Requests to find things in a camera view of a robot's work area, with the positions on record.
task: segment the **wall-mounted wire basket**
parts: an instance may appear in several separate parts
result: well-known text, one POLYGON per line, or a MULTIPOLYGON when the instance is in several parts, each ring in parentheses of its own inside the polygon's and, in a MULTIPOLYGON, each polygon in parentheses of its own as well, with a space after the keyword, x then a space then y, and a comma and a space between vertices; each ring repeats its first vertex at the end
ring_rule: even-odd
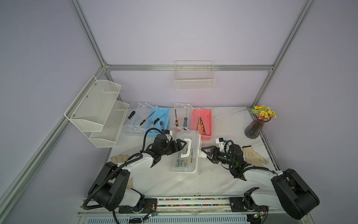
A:
POLYGON ((212 90, 214 61, 175 61, 175 90, 212 90))
POLYGON ((71 104, 65 117, 97 148, 114 147, 129 104, 117 100, 121 85, 108 80, 97 80, 94 76, 88 83, 92 85, 85 96, 78 105, 74 104, 75 101, 71 104))

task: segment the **clear plastic toolbox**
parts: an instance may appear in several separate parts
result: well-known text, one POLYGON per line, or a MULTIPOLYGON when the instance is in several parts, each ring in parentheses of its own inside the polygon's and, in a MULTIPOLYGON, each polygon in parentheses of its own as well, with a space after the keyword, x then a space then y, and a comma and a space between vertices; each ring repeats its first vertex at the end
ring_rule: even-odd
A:
POLYGON ((202 141, 200 134, 195 130, 178 132, 173 139, 186 141, 183 150, 172 155, 172 170, 178 174, 198 175, 198 162, 202 141))

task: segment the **purple vase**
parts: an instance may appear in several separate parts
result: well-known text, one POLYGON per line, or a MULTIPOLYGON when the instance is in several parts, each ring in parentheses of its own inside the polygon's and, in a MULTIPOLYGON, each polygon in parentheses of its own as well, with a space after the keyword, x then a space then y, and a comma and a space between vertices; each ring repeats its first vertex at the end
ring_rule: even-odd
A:
POLYGON ((263 125, 269 120, 263 121, 256 117, 256 119, 245 128, 245 135, 251 139, 257 138, 262 131, 263 125))

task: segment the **aluminum frame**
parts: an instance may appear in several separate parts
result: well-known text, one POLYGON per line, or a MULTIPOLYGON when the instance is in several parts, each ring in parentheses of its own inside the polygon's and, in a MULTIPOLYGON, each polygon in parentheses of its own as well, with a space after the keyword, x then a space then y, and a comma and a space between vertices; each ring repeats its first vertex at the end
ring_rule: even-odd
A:
MULTIPOLYGON (((175 65, 106 65, 108 71, 175 71, 175 65)), ((273 71, 273 65, 214 65, 215 71, 273 71)))
MULTIPOLYGON (((108 65, 104 60, 101 51, 99 50, 98 44, 93 36, 93 33, 90 29, 90 26, 87 22, 87 19, 83 13, 82 7, 78 0, 69 0, 74 13, 85 33, 87 40, 89 41, 93 52, 101 65, 100 68, 97 70, 95 77, 99 78, 102 75, 106 75, 108 80, 112 81, 112 77, 109 71, 174 71, 175 65, 108 65)), ((279 54, 277 55, 275 62, 273 65, 216 65, 214 66, 214 70, 216 71, 268 71, 268 75, 262 84, 257 96, 252 105, 257 104, 261 97, 263 96, 267 86, 269 85, 270 81, 272 80, 276 70, 278 69, 280 63, 282 62, 285 54, 287 53, 289 47, 291 46, 293 40, 297 36, 297 32, 299 28, 302 26, 305 18, 307 17, 309 11, 311 10, 315 0, 306 0, 305 4, 303 5, 292 29, 289 32, 279 54)), ((75 101, 80 102, 86 90, 92 85, 92 83, 88 83, 82 91, 78 94, 75 101)), ((18 175, 16 180, 10 186, 8 191, 6 191, 5 195, 0 200, 0 224, 4 223, 7 216, 10 214, 12 209, 15 207, 16 203, 20 200, 21 196, 24 194, 28 186, 31 184, 33 178, 37 174, 37 172, 42 167, 43 163, 46 161, 47 157, 50 155, 53 147, 55 146, 56 142, 61 137, 64 129, 66 128, 69 121, 63 116, 60 121, 57 123, 55 128, 50 132, 46 140, 42 143, 40 148, 36 151, 34 156, 31 160, 27 163, 25 168, 21 171, 18 175)), ((277 159, 267 141, 267 138, 262 132, 261 137, 269 151, 269 154, 272 160, 276 164, 276 168, 280 170, 280 166, 278 165, 277 159)), ((313 224, 313 220, 311 219, 310 215, 306 216, 309 223, 313 224)))
POLYGON ((253 107, 259 103, 260 99, 262 98, 267 87, 269 86, 272 78, 274 77, 277 69, 279 68, 282 60, 284 59, 288 49, 292 45, 292 42, 296 38, 299 29, 301 28, 303 22, 307 18, 308 13, 311 11, 315 2, 316 2, 316 0, 306 0, 306 2, 304 3, 300 13, 298 14, 298 17, 295 20, 295 23, 293 24, 288 36, 286 37, 284 44, 282 45, 282 47, 279 51, 279 54, 277 55, 277 57, 275 59, 273 70, 268 72, 260 90, 258 91, 254 101, 252 102, 251 107, 253 107))

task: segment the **blue plastic tray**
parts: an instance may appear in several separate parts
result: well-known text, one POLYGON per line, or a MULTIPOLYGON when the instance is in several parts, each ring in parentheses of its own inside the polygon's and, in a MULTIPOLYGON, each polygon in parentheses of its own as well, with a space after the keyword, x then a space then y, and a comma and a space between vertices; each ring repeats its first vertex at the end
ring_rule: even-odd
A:
MULTIPOLYGON (((152 108, 149 114, 153 113, 155 110, 156 108, 152 108)), ((163 128, 165 130, 168 127, 169 110, 170 109, 167 107, 159 107, 158 110, 153 114, 154 117, 150 119, 150 122, 146 122, 145 129, 148 130, 149 128, 157 128, 161 130, 160 122, 163 121, 163 128), (151 125, 151 123, 154 123, 155 119, 160 118, 163 114, 165 115, 157 123, 151 125)), ((158 134, 158 131, 152 130, 147 134, 147 137, 155 138, 158 134)))

